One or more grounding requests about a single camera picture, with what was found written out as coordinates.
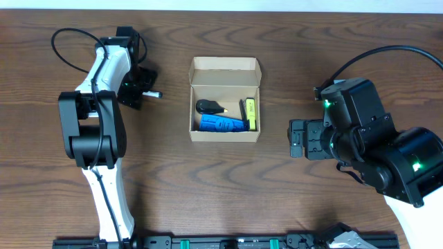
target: wooden table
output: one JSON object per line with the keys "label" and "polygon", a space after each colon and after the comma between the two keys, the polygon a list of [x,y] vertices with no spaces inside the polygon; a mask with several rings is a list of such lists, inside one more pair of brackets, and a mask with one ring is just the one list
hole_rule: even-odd
{"label": "wooden table", "polygon": [[[99,223],[80,169],[64,153],[57,98],[85,74],[53,53],[51,35],[74,27],[96,36],[133,26],[146,39],[162,100],[121,106],[128,148],[127,201],[139,230],[185,234],[285,233],[342,221],[360,231],[403,231],[371,187],[333,160],[289,157],[288,121],[322,116],[318,86],[352,57],[391,44],[443,57],[443,16],[336,13],[2,10],[0,12],[0,247],[50,248],[57,237],[94,237]],[[93,41],[67,33],[57,47],[90,69]],[[192,143],[194,56],[256,57],[263,71],[257,143]],[[373,55],[342,74],[376,85],[398,129],[443,136],[443,74],[407,52]]]}

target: green led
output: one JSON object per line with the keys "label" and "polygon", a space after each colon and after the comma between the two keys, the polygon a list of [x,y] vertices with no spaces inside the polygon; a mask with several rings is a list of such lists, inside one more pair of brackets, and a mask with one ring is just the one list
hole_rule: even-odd
{"label": "green led", "polygon": [[421,164],[419,164],[419,163],[414,163],[414,165],[413,165],[414,172],[416,172],[417,170],[419,170],[421,167],[422,167]]}
{"label": "green led", "polygon": [[331,103],[329,103],[329,101],[325,100],[325,107],[329,107],[331,105]]}

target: blue eraser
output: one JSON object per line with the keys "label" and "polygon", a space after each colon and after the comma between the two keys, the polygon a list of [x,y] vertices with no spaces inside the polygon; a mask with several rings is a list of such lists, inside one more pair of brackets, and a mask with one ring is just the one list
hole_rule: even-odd
{"label": "blue eraser", "polygon": [[240,132],[248,131],[242,120],[225,118],[216,115],[203,114],[200,121],[200,131],[211,132]]}

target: white wall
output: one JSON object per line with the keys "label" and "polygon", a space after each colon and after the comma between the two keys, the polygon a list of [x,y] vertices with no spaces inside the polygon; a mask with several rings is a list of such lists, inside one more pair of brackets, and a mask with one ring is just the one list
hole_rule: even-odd
{"label": "white wall", "polygon": [[443,0],[0,0],[0,8],[443,13]]}

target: open box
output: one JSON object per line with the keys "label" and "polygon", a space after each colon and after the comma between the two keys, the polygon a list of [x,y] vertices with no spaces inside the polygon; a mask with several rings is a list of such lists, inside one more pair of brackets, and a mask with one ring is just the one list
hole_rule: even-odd
{"label": "open box", "polygon": [[[255,58],[194,57],[189,70],[191,84],[189,134],[191,140],[206,142],[257,142],[260,134],[260,93],[262,78]],[[195,110],[197,100],[214,100],[228,109],[218,116],[242,119],[239,101],[255,100],[257,131],[207,132],[199,131],[201,114]]]}

